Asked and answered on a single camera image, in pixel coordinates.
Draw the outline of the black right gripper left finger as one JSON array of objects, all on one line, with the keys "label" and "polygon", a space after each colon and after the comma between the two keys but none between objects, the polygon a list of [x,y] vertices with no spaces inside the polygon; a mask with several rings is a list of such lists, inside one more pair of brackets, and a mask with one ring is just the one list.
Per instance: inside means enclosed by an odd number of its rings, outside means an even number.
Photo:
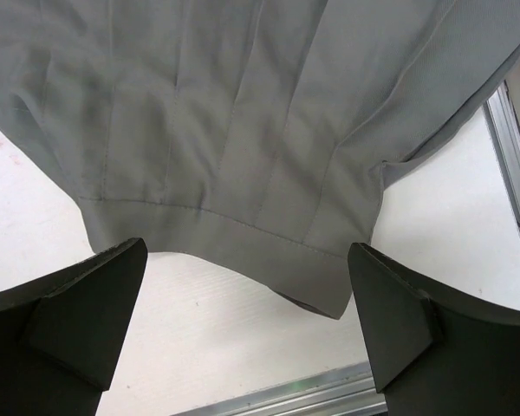
[{"label": "black right gripper left finger", "polygon": [[130,238],[0,292],[0,415],[94,415],[114,377],[147,247]]}]

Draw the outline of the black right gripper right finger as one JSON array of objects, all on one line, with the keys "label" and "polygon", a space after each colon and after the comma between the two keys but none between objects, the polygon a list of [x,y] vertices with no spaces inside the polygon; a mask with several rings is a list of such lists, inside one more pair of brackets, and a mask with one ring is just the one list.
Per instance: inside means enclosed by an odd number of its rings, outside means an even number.
[{"label": "black right gripper right finger", "polygon": [[520,311],[367,244],[348,268],[375,388],[391,415],[520,415]]}]

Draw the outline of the grey pleated skirt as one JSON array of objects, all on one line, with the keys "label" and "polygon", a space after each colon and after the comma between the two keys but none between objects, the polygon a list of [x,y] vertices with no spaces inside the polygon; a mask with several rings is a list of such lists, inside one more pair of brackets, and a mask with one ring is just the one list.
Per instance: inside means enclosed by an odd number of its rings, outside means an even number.
[{"label": "grey pleated skirt", "polygon": [[0,131],[131,237],[340,318],[386,169],[520,56],[520,1],[0,1]]}]

